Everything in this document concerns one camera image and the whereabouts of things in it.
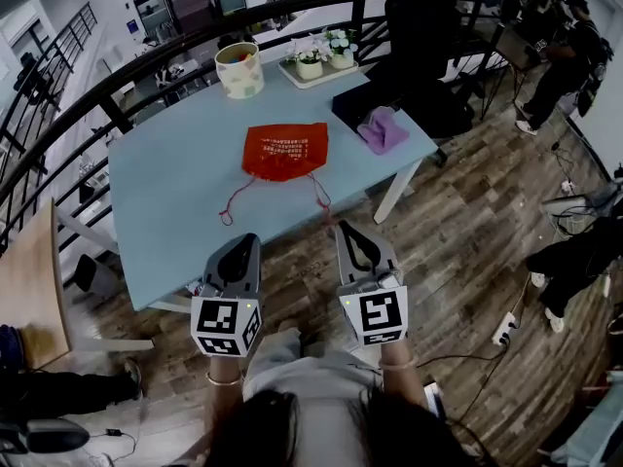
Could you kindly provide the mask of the black waste bin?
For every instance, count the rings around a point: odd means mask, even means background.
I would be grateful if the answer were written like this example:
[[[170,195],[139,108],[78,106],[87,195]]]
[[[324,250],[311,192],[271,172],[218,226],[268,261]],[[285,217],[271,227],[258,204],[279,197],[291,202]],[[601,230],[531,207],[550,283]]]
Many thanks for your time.
[[[107,266],[83,254],[76,266],[74,283],[85,293],[111,298],[117,292],[119,278]]]

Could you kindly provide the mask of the black small screen device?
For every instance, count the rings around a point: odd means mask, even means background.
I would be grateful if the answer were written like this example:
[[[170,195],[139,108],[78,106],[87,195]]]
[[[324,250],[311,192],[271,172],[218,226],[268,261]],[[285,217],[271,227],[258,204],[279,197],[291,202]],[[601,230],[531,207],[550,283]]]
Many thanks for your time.
[[[447,414],[442,402],[442,394],[438,384],[435,381],[432,381],[423,389],[429,411],[440,420],[446,421]]]

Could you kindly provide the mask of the white rectangular tray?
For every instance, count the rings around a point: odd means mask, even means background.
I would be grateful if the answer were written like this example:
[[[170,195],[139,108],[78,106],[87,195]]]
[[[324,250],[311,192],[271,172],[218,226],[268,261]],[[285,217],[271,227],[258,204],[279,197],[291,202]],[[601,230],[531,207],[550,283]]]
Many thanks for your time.
[[[349,69],[335,69],[330,62],[323,63],[323,74],[321,77],[304,81],[298,77],[295,66],[293,63],[288,62],[287,60],[281,60],[277,64],[277,69],[284,75],[284,77],[289,80],[296,88],[300,90],[310,89],[321,84],[336,80],[338,78],[344,77],[348,74],[351,74],[359,69],[357,62],[354,62],[354,65]]]

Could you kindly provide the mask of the cream patterned round bucket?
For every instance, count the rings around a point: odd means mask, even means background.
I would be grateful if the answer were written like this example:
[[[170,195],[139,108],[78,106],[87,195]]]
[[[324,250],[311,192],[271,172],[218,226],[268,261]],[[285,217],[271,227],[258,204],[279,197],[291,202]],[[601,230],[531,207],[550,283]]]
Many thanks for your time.
[[[237,63],[230,59],[245,54],[253,57]],[[216,73],[225,93],[232,99],[246,99],[259,93],[264,85],[260,51],[255,43],[239,42],[220,50],[214,57]]]

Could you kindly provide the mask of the white power strip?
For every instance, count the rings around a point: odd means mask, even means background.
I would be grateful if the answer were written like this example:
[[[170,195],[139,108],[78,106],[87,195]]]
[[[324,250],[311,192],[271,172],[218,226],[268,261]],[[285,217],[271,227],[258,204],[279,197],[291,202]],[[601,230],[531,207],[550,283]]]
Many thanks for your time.
[[[497,346],[507,346],[510,343],[512,332],[516,329],[517,318],[512,312],[508,311],[495,329],[491,337],[492,343]]]

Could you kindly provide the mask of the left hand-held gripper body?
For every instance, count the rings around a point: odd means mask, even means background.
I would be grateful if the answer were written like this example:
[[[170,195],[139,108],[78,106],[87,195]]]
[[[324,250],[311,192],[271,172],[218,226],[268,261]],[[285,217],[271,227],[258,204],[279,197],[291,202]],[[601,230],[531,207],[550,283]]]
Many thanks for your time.
[[[205,282],[192,298],[191,336],[208,356],[244,358],[263,325],[259,283]]]

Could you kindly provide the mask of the black metal railing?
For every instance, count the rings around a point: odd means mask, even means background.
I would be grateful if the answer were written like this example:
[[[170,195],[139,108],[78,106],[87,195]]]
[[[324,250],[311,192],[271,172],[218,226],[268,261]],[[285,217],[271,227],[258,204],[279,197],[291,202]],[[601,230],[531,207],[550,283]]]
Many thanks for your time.
[[[210,60],[171,85],[137,101],[126,110],[121,109],[113,99],[114,92],[155,72],[157,67],[167,60],[212,39],[240,30],[246,25],[277,17],[288,11],[308,11],[338,4],[351,6],[350,17],[347,20],[330,23],[327,27],[329,29],[344,27],[353,30],[359,47],[355,54],[356,62],[364,66],[375,64],[381,61],[381,58],[374,52],[388,42],[389,29],[385,16],[366,16],[365,8],[370,1],[378,0],[280,0],[273,4],[257,6],[233,16],[220,18],[215,23],[188,35],[178,36],[169,43],[160,45],[153,51],[131,61],[102,80],[64,110],[59,118],[44,130],[34,144],[19,157],[11,172],[0,169],[0,221],[4,224],[3,229],[0,230],[0,256],[5,253],[11,241],[23,229],[29,218],[37,212],[40,196],[71,163],[113,130],[121,133],[129,132],[138,113],[190,81],[201,79],[206,74],[214,72],[216,65],[213,60]],[[72,149],[57,166],[47,169],[46,152],[94,108],[100,108],[104,112],[108,118],[107,123]]]

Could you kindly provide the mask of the red drawstring bag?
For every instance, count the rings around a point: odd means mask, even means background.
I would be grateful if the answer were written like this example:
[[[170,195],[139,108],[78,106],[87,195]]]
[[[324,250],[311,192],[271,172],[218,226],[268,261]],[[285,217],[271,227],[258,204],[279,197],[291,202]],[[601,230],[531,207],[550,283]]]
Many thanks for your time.
[[[312,181],[315,202],[328,215],[332,200],[314,172],[327,163],[328,124],[277,124],[248,129],[243,152],[242,171],[249,181],[233,192],[219,212],[223,225],[231,226],[231,208],[235,198],[258,181],[284,183],[299,178]]]

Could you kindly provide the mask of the light wooden table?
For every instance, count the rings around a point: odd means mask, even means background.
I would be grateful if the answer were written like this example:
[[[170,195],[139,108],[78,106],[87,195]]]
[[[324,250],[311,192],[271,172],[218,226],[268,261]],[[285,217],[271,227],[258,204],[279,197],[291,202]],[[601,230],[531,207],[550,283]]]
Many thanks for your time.
[[[31,369],[70,351],[55,203],[43,205],[0,257],[0,324],[15,327]]]

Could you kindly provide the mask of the person's right forearm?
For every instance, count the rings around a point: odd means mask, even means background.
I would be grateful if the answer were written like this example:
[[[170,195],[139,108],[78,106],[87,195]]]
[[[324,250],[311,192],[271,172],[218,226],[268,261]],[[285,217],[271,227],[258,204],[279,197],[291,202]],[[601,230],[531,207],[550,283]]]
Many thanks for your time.
[[[416,363],[415,353],[405,340],[381,346],[379,366],[383,373],[385,392],[400,395],[409,403],[428,409]]]

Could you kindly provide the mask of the black flat box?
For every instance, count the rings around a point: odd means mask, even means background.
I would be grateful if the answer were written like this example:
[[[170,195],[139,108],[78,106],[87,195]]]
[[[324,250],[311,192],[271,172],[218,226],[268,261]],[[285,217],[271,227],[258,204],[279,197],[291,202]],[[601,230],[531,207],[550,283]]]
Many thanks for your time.
[[[380,83],[367,82],[333,97],[331,111],[352,131],[367,123],[371,113],[379,107],[395,105],[401,98],[399,90]]]

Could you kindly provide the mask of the white table leg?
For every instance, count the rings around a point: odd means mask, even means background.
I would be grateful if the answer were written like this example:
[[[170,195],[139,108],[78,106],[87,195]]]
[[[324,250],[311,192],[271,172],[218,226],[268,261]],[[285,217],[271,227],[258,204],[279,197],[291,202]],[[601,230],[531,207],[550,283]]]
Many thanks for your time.
[[[394,175],[384,198],[374,214],[373,219],[376,224],[381,224],[388,217],[396,202],[409,186],[411,179],[420,165],[421,161],[412,162],[398,170]]]

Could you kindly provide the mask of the white pot blue flowers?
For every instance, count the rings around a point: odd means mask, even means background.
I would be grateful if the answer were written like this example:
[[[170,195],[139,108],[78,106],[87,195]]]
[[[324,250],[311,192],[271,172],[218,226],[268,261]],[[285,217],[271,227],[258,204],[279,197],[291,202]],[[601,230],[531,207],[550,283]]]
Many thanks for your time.
[[[354,65],[354,54],[358,50],[355,32],[350,29],[325,29],[323,35],[331,51],[331,65],[335,69],[351,68]]]

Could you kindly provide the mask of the person's grey denim jeans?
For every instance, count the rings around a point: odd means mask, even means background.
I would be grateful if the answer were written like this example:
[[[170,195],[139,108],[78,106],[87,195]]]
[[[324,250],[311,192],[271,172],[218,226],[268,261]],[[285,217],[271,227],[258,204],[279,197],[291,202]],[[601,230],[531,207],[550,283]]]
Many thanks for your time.
[[[285,331],[265,336],[257,347],[251,363],[269,368],[302,362],[304,359],[339,367],[349,365],[368,367],[363,360],[345,351],[328,350],[321,356],[305,356],[301,331],[298,328],[288,328]]]

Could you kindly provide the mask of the person's light grey shirt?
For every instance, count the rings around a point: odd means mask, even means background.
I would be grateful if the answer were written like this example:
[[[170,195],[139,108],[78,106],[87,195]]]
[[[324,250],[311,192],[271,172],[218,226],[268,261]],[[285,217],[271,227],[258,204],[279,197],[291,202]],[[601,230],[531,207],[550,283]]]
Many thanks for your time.
[[[355,416],[381,372],[342,351],[269,363],[249,371],[243,396],[263,390],[296,398],[293,467],[367,467]]]

